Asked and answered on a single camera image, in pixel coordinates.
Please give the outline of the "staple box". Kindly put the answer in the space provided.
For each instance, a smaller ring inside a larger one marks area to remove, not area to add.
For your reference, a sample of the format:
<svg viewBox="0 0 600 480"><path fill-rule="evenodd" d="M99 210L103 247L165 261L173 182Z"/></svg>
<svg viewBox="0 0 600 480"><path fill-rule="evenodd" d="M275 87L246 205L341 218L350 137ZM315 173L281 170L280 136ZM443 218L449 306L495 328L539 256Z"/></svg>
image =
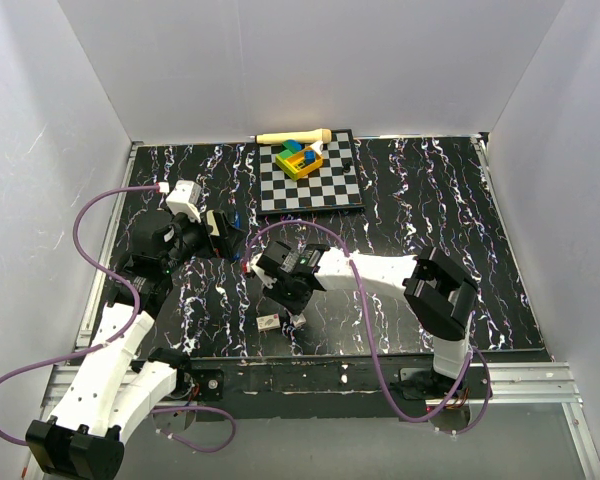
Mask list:
<svg viewBox="0 0 600 480"><path fill-rule="evenodd" d="M290 324L295 328L301 328L306 324L307 320L303 314L299 315L291 315L290 316Z"/></svg>
<svg viewBox="0 0 600 480"><path fill-rule="evenodd" d="M274 330L281 327L280 317L278 314L259 316L256 318L256 323L259 332Z"/></svg>

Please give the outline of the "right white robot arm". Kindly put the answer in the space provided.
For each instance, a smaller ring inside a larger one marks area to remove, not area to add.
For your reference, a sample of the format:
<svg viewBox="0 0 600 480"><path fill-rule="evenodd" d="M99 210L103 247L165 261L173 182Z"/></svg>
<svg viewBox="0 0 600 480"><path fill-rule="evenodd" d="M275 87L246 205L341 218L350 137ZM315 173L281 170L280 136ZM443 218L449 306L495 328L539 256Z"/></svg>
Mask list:
<svg viewBox="0 0 600 480"><path fill-rule="evenodd" d="M435 247L418 255L386 257L351 253L323 244L298 251L275 241L247 262L263 294L300 315L316 291L354 291L404 300L433 340L431 373L421 378L427 393L455 397L469 384L462 366L470 351L469 331L478 285L469 273Z"/></svg>

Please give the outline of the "blue stapler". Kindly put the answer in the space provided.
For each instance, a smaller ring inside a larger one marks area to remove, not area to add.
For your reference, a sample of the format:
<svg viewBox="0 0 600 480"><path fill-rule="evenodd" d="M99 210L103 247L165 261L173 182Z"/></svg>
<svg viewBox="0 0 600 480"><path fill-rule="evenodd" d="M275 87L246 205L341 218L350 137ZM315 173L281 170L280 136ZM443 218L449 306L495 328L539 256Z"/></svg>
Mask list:
<svg viewBox="0 0 600 480"><path fill-rule="evenodd" d="M245 232L241 229L241 219L238 211L233 213L229 224L229 246L231 247L230 259L237 261L240 258L240 245Z"/></svg>

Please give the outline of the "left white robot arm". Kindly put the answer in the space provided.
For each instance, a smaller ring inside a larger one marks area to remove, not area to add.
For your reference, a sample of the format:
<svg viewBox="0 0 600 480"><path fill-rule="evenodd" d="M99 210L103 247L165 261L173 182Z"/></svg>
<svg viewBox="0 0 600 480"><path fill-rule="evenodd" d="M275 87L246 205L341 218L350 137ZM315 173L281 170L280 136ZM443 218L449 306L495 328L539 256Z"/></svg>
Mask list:
<svg viewBox="0 0 600 480"><path fill-rule="evenodd" d="M191 258L235 261L245 233L237 217L210 210L199 221L175 210L144 214L116 272L95 341L63 398L45 421L31 422L26 443L40 469L68 479L112 479L133 431L164 398L189 406L222 391L217 370L193 371L188 355L159 347L136 351L173 289L172 276Z"/></svg>

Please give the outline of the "grey beige stapler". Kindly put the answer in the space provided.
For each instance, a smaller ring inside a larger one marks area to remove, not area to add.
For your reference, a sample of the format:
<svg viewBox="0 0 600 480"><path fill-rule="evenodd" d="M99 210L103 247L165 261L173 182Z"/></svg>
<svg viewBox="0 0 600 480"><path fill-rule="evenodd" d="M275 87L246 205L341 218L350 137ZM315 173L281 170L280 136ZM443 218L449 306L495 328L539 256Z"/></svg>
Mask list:
<svg viewBox="0 0 600 480"><path fill-rule="evenodd" d="M210 236L219 237L220 230L219 230L219 227L217 224L215 214L216 214L216 212L214 210L209 210L206 212L207 230L208 230Z"/></svg>

